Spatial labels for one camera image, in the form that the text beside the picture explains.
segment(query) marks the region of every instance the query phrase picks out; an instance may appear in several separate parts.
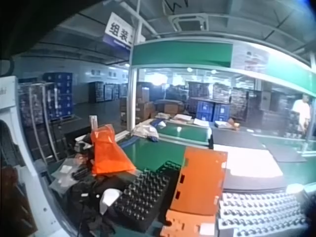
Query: white shirt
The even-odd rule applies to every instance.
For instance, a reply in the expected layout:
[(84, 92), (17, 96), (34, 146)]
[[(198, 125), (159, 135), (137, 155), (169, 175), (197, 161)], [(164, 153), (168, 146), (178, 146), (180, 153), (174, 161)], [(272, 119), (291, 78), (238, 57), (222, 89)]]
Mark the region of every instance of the white shirt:
[(303, 127), (304, 127), (305, 120), (311, 118), (311, 108), (309, 104), (303, 102), (303, 100), (295, 101), (292, 111), (300, 113), (299, 123)]

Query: person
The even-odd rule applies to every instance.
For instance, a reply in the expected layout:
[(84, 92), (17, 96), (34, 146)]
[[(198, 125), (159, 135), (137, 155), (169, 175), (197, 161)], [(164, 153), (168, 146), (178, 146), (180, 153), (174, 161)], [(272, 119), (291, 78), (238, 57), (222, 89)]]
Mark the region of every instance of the person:
[(306, 133), (309, 121), (311, 119), (311, 108), (308, 104), (309, 97), (303, 94), (302, 99), (294, 102), (292, 111), (298, 112), (300, 114), (298, 131), (303, 134)]

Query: hanging sign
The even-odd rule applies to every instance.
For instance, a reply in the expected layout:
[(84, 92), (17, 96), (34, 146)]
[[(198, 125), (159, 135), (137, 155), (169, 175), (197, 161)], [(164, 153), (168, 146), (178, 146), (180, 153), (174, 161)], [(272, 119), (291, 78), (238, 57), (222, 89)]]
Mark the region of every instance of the hanging sign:
[(269, 52), (247, 43), (234, 43), (231, 68), (265, 73)]
[[(131, 25), (112, 12), (105, 28), (103, 42), (130, 51), (134, 32), (135, 30)], [(140, 42), (144, 42), (145, 40), (145, 37), (140, 36)]]

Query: orange plastic bag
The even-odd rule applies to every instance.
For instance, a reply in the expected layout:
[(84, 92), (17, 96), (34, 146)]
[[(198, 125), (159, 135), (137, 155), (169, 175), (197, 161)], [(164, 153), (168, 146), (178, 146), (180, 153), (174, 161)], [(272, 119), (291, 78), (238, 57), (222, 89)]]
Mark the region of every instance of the orange plastic bag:
[(94, 143), (93, 174), (136, 169), (121, 147), (115, 142), (115, 132), (112, 125), (107, 124), (92, 131), (91, 140)]

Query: white wall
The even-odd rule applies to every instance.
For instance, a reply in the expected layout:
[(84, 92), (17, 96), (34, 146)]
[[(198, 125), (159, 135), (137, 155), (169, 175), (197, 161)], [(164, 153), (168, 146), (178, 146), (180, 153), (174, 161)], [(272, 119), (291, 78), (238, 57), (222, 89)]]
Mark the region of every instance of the white wall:
[(41, 77), (48, 72), (73, 73), (74, 103), (88, 102), (88, 83), (103, 81), (104, 83), (127, 83), (127, 70), (108, 67), (102, 64), (90, 63), (70, 59), (28, 58), (23, 57), (15, 66), (14, 75), (18, 78)]

